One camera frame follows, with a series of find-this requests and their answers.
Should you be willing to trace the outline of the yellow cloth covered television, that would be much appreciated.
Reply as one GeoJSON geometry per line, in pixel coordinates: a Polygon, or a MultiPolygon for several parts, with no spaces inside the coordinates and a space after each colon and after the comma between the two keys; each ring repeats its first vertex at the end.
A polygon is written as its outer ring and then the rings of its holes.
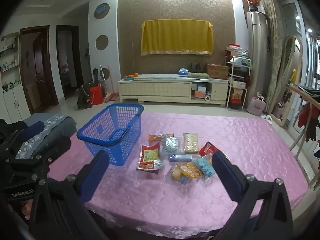
{"type": "Polygon", "coordinates": [[[191,19],[148,20],[142,24],[140,53],[147,55],[212,55],[213,25],[191,19]]]}

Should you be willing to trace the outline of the orange yellow snack bag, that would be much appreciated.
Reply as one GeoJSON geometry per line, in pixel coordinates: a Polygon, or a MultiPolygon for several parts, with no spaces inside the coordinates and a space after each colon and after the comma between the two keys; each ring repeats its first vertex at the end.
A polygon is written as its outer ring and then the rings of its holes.
{"type": "Polygon", "coordinates": [[[182,165],[175,165],[170,171],[170,177],[174,181],[186,184],[189,180],[198,179],[203,173],[192,162],[182,165]]]}

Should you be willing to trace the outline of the pink tote bag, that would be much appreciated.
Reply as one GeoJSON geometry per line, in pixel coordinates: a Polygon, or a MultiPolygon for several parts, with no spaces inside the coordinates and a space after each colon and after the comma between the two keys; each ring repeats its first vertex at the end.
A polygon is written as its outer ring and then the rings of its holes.
{"type": "Polygon", "coordinates": [[[257,95],[251,99],[246,110],[250,114],[261,116],[263,113],[263,110],[265,109],[265,106],[266,106],[265,98],[260,93],[257,93],[257,95]]]}

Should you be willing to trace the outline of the tissue box on cabinet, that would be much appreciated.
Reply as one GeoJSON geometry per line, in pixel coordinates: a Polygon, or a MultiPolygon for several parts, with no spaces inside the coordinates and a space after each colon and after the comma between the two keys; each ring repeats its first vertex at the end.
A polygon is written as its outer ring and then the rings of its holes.
{"type": "Polygon", "coordinates": [[[179,76],[188,76],[189,70],[185,69],[185,68],[180,68],[179,69],[179,76]]]}

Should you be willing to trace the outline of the large red yellow snack pouch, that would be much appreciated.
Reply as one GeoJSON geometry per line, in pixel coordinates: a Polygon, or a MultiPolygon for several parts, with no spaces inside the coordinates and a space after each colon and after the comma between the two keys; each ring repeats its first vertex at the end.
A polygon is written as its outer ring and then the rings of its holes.
{"type": "Polygon", "coordinates": [[[142,145],[137,170],[158,174],[164,167],[160,149],[161,145],[159,142],[154,145],[142,145]]]}

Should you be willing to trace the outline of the green-edged cracker pack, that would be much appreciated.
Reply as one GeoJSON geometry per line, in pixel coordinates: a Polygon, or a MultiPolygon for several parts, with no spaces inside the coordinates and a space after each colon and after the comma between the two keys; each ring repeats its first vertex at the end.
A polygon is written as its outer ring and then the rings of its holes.
{"type": "Polygon", "coordinates": [[[197,133],[183,134],[183,150],[187,154],[198,154],[199,135],[197,133]]]}

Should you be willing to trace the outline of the clear bag of candies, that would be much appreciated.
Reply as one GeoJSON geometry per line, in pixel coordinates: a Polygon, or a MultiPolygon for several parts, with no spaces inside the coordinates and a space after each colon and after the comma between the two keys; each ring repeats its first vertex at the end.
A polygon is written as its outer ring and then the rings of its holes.
{"type": "Polygon", "coordinates": [[[178,154],[181,151],[181,139],[178,137],[165,137],[161,141],[161,154],[178,154]]]}

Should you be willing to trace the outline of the orange snack bar wrapper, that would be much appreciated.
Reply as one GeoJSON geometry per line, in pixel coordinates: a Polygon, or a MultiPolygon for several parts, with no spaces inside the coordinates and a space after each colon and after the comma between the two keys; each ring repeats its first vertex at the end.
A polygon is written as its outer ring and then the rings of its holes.
{"type": "Polygon", "coordinates": [[[165,139],[166,137],[174,137],[174,133],[171,134],[156,134],[156,135],[148,135],[149,142],[159,142],[165,139]]]}

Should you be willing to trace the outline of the grey cushioned chair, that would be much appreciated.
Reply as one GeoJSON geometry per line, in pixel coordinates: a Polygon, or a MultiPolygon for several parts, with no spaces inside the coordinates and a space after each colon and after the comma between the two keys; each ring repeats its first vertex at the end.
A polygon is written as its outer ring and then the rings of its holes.
{"type": "Polygon", "coordinates": [[[15,156],[16,159],[29,159],[55,139],[61,136],[70,138],[76,132],[74,119],[63,114],[35,113],[23,121],[28,127],[38,121],[43,122],[44,129],[22,144],[15,156]]]}

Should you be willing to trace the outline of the green folded cloth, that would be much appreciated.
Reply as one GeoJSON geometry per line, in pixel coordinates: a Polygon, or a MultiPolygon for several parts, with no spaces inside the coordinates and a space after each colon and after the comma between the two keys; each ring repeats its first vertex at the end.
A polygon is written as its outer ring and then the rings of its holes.
{"type": "Polygon", "coordinates": [[[210,76],[207,73],[193,73],[189,72],[187,77],[197,78],[197,79],[210,79],[210,76]]]}

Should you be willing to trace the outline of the red flower pot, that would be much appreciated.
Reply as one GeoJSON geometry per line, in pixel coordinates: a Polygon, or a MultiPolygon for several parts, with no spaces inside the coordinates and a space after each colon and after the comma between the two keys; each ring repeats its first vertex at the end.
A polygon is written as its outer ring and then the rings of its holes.
{"type": "Polygon", "coordinates": [[[245,0],[248,3],[250,11],[258,11],[261,0],[245,0]]]}

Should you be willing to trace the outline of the blue plastic basket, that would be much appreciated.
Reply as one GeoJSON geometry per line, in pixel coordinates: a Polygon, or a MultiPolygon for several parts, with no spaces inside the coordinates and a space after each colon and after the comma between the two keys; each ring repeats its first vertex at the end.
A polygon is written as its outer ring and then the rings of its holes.
{"type": "Polygon", "coordinates": [[[77,138],[95,156],[106,151],[110,164],[123,166],[141,135],[142,105],[114,103],[77,131],[77,138]]]}

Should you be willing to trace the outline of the light blue pastry pack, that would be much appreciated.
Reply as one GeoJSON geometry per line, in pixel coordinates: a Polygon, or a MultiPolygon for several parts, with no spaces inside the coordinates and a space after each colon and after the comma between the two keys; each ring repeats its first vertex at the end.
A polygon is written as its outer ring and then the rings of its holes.
{"type": "Polygon", "coordinates": [[[204,180],[208,180],[216,174],[216,171],[212,165],[212,156],[212,154],[208,154],[192,161],[192,163],[196,165],[197,168],[199,168],[203,173],[204,180]]]}

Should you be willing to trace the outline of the silver standing air conditioner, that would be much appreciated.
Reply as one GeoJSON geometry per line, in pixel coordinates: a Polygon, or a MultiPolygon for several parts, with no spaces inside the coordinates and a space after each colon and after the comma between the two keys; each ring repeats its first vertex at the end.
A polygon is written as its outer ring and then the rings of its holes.
{"type": "Polygon", "coordinates": [[[265,15],[258,11],[247,13],[247,23],[248,57],[251,60],[250,86],[246,96],[246,102],[249,104],[257,93],[263,92],[267,63],[268,28],[265,15]]]}

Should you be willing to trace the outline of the small red snack pouch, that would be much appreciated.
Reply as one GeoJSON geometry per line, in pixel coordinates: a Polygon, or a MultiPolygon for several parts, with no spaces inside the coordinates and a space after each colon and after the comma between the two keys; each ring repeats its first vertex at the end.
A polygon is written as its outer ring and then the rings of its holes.
{"type": "Polygon", "coordinates": [[[199,155],[204,157],[208,154],[219,152],[219,149],[215,147],[211,142],[206,142],[205,145],[200,149],[199,155]]]}

